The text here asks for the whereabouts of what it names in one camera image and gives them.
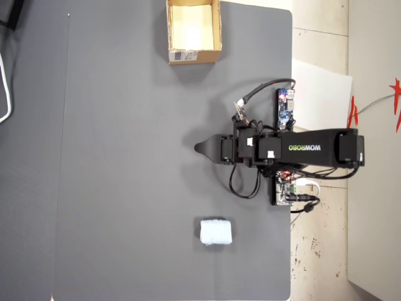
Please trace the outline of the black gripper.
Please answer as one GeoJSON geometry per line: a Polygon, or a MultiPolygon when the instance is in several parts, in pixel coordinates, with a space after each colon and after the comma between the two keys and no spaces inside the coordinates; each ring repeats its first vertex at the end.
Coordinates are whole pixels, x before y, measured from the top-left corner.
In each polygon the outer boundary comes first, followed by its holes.
{"type": "Polygon", "coordinates": [[[197,143],[194,150],[215,164],[244,163],[254,155],[254,127],[236,117],[232,118],[232,135],[216,134],[197,143]]]}

